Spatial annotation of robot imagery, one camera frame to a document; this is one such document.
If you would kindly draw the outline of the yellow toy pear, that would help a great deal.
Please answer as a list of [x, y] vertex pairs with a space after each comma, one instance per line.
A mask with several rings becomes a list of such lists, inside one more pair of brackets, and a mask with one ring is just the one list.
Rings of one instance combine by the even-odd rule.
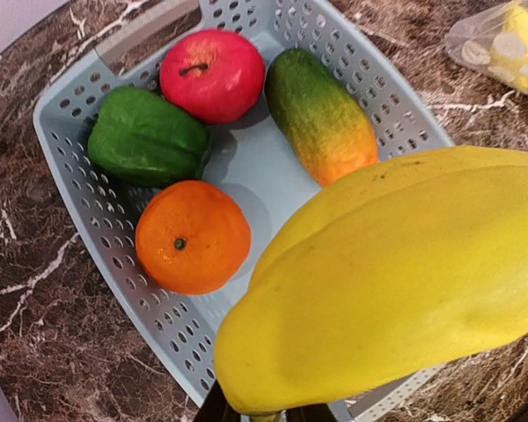
[[528, 10], [509, 2], [502, 29], [490, 48], [488, 71], [503, 83], [528, 94]]

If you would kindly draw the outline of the yellow toy banana bunch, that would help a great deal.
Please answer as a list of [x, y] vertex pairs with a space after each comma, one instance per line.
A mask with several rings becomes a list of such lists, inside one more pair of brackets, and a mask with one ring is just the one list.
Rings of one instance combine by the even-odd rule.
[[245, 415], [351, 397], [528, 333], [528, 152], [400, 156], [281, 228], [216, 337]]

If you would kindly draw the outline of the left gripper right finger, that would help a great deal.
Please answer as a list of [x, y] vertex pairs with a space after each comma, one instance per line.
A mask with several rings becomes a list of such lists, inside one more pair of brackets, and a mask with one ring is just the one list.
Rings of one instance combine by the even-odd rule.
[[327, 404], [311, 404], [288, 409], [287, 422], [337, 422]]

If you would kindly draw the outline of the green toy mango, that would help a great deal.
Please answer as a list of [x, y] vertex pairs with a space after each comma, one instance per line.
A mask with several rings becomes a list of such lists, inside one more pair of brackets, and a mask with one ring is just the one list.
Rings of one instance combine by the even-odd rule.
[[320, 186], [378, 162], [369, 118], [311, 53], [281, 52], [268, 68], [264, 92], [275, 124]]

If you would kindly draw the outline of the clear dotted zip bag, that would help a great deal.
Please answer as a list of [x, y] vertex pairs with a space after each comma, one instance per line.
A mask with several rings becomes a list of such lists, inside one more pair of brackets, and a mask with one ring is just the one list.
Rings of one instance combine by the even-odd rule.
[[528, 96], [528, 1], [508, 1], [461, 19], [444, 45], [456, 63]]

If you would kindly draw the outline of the red toy apple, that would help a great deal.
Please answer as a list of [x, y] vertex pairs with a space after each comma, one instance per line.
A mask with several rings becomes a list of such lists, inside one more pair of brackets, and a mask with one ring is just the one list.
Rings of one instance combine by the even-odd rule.
[[159, 83], [166, 100], [210, 125], [239, 120], [258, 101], [266, 66], [243, 36], [208, 29], [189, 34], [161, 64]]

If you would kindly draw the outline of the blue perforated plastic basket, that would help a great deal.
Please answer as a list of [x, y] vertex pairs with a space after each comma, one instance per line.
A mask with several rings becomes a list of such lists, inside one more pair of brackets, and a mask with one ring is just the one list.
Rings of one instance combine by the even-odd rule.
[[134, 250], [134, 228], [153, 193], [95, 167], [87, 139], [112, 89], [158, 87], [165, 51], [123, 76], [113, 73], [111, 64], [191, 11], [201, 13], [200, 28], [241, 33], [266, 62], [290, 47], [312, 52], [372, 119], [381, 159], [449, 147], [451, 139], [386, 57], [326, 1], [166, 1], [98, 44], [45, 90], [33, 125], [65, 206], [134, 326], [180, 387], [201, 404], [215, 378], [219, 324], [247, 290], [271, 238], [319, 188], [260, 101], [238, 122], [211, 128], [212, 156], [203, 174], [238, 203], [250, 223], [246, 262], [222, 289], [193, 297], [166, 292], [144, 273]]

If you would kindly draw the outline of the orange toy orange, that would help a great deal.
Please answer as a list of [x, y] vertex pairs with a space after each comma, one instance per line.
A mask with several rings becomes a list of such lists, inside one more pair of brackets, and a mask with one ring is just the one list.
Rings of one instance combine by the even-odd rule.
[[181, 295], [223, 287], [246, 261], [250, 226], [238, 204], [201, 180], [157, 194], [136, 225], [138, 261], [151, 279]]

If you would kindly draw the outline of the green toy bell pepper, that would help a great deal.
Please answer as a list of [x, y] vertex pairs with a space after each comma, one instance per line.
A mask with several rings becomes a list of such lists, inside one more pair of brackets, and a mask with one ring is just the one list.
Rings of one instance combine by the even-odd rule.
[[90, 160], [132, 186], [164, 189], [199, 179], [209, 160], [209, 131], [159, 95], [122, 86], [106, 96], [87, 145]]

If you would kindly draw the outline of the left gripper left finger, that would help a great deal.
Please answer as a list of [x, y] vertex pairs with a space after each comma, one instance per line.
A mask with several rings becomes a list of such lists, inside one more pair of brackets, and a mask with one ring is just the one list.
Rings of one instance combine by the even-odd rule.
[[227, 402], [218, 381], [215, 381], [197, 412], [197, 422], [240, 422], [241, 415]]

